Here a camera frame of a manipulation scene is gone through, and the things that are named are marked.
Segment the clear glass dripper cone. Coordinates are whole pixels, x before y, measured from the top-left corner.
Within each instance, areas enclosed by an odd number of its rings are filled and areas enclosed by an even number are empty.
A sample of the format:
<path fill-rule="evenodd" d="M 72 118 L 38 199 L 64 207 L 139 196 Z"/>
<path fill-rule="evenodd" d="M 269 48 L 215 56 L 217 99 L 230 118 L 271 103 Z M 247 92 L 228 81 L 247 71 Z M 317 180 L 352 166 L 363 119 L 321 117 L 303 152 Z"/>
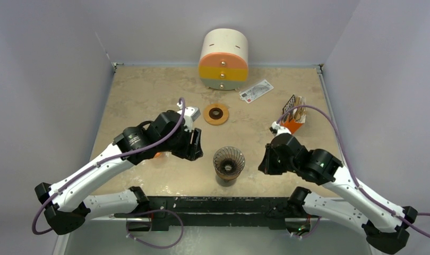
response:
<path fill-rule="evenodd" d="M 236 179 L 245 167 L 245 157 L 235 147 L 222 147 L 213 156 L 213 166 L 220 178 L 225 180 Z"/>

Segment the glass carafe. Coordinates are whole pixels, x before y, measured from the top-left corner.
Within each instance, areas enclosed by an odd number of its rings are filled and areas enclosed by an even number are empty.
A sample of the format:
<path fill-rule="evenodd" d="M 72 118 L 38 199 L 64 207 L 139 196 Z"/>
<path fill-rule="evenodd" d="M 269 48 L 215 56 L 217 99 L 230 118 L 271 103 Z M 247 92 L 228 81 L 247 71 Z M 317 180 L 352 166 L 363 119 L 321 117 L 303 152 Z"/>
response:
<path fill-rule="evenodd" d="M 234 184 L 236 183 L 236 181 L 237 181 L 237 179 L 225 180 L 225 179 L 220 178 L 218 175 L 216 175 L 216 176 L 215 176 L 215 179 L 216 179 L 216 181 L 217 181 L 218 185 L 219 185 L 219 186 L 222 186 L 222 187 L 229 187 L 229 186 L 232 186 L 232 185 L 234 185 Z"/>

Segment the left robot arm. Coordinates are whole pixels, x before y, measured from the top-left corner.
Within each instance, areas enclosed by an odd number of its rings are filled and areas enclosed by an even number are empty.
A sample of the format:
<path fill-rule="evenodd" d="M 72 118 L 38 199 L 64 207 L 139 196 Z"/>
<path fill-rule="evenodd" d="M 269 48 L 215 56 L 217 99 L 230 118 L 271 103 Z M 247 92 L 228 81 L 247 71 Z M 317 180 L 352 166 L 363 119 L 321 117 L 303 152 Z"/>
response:
<path fill-rule="evenodd" d="M 125 128 L 99 156 L 71 176 L 54 184 L 38 184 L 35 193 L 41 207 L 33 219 L 32 232 L 41 235 L 54 231 L 64 235 L 86 220 L 101 216 L 144 216 L 149 199 L 140 187 L 101 196 L 92 193 L 116 175 L 154 158 L 159 152 L 169 152 L 189 161 L 202 157 L 201 130 L 193 127 L 199 116 L 197 107 L 162 112 L 154 121 Z"/>

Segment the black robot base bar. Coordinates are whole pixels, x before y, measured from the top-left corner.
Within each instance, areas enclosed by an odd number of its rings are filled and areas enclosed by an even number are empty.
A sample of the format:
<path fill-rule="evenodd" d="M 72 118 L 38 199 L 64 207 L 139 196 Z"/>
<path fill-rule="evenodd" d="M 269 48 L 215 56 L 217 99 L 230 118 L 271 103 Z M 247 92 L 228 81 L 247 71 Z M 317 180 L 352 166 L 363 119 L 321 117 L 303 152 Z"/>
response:
<path fill-rule="evenodd" d="M 306 232 L 317 216 L 292 205 L 287 197 L 170 197 L 150 196 L 133 212 L 116 218 L 145 218 L 153 231 L 171 226 L 266 227 Z"/>

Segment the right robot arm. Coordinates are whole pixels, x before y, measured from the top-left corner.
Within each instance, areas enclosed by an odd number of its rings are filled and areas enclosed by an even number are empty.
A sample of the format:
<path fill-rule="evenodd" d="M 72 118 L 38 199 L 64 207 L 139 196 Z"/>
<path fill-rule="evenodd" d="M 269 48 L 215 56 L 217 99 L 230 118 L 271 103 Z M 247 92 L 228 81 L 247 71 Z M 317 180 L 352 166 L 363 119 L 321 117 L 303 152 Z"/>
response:
<path fill-rule="evenodd" d="M 279 134 L 266 144 L 258 169 L 267 175 L 295 173 L 343 199 L 334 201 L 298 186 L 288 200 L 292 215 L 320 216 L 351 228 L 386 254 L 396 254 L 407 245 L 410 237 L 407 229 L 415 222 L 417 210 L 398 206 L 363 182 L 354 181 L 349 169 L 328 151 L 307 150 L 293 135 Z"/>

